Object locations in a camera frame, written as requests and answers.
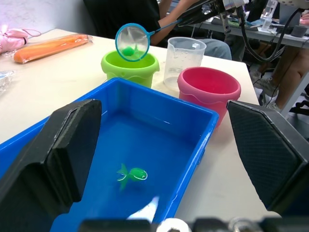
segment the table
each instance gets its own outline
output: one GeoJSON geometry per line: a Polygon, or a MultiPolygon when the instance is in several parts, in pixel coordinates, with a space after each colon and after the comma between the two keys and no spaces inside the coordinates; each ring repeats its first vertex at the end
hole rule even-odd
{"type": "MultiPolygon", "coordinates": [[[[211,23],[211,20],[205,21],[201,24],[201,28],[207,29],[207,30],[213,30],[218,32],[224,32],[222,25],[215,25],[211,23]]],[[[230,27],[231,28],[231,34],[232,35],[238,35],[242,37],[241,29],[230,27]]],[[[246,35],[248,38],[251,39],[257,39],[257,40],[263,40],[263,41],[271,41],[275,34],[270,31],[263,31],[261,30],[261,27],[258,27],[258,31],[256,30],[246,30],[246,35]]],[[[280,35],[278,35],[273,41],[274,43],[278,42],[280,35]]],[[[302,37],[297,38],[292,35],[284,35],[283,40],[281,44],[289,45],[293,47],[303,47],[303,48],[309,48],[309,37],[302,37]]]]}
{"type": "MultiPolygon", "coordinates": [[[[52,30],[31,42],[43,41],[71,32],[52,30]]],[[[0,96],[0,143],[49,116],[101,85],[106,75],[101,70],[103,55],[114,50],[114,40],[94,37],[86,44],[24,65],[0,57],[0,71],[16,70],[11,87],[0,96]]],[[[161,71],[154,75],[153,88],[177,97],[163,84],[167,50],[151,47],[161,71]]],[[[202,66],[224,71],[235,77],[242,88],[240,101],[258,104],[246,65],[204,57],[202,66]]],[[[192,221],[197,217],[236,216],[258,220],[277,215],[267,212],[241,163],[228,114],[214,132],[206,154],[195,171],[181,201],[176,217],[192,221]]]]}

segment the green bucket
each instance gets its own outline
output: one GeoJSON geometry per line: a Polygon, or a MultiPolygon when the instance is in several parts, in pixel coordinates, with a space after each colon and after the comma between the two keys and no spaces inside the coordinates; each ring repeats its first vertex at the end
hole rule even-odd
{"type": "Polygon", "coordinates": [[[148,88],[151,88],[154,73],[160,71],[158,60],[149,53],[139,61],[130,62],[113,51],[103,57],[101,67],[107,80],[121,77],[148,88]]]}

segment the person's hand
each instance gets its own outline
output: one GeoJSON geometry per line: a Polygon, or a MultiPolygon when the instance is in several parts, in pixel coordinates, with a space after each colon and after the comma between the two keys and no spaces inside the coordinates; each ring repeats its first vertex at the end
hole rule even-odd
{"type": "Polygon", "coordinates": [[[307,25],[307,26],[309,26],[309,13],[308,13],[308,14],[304,14],[303,16],[301,16],[299,22],[300,22],[300,24],[302,24],[302,25],[307,25]]]}

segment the plastic bottle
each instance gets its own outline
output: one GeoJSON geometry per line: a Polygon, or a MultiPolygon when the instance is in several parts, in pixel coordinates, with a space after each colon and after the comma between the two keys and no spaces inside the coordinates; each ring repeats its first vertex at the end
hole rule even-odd
{"type": "Polygon", "coordinates": [[[278,2],[276,0],[268,0],[265,9],[262,12],[261,19],[272,19],[278,2]]]}
{"type": "Polygon", "coordinates": [[[268,0],[265,9],[261,15],[261,19],[264,21],[262,25],[262,30],[268,30],[272,22],[272,16],[274,15],[275,9],[278,2],[276,0],[268,0]]]}

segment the green ball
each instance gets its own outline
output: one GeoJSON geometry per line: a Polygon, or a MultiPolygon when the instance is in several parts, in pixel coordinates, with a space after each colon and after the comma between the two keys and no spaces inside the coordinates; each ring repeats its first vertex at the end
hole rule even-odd
{"type": "Polygon", "coordinates": [[[132,47],[126,47],[122,50],[122,54],[126,57],[130,57],[134,54],[134,49],[132,47]]]}

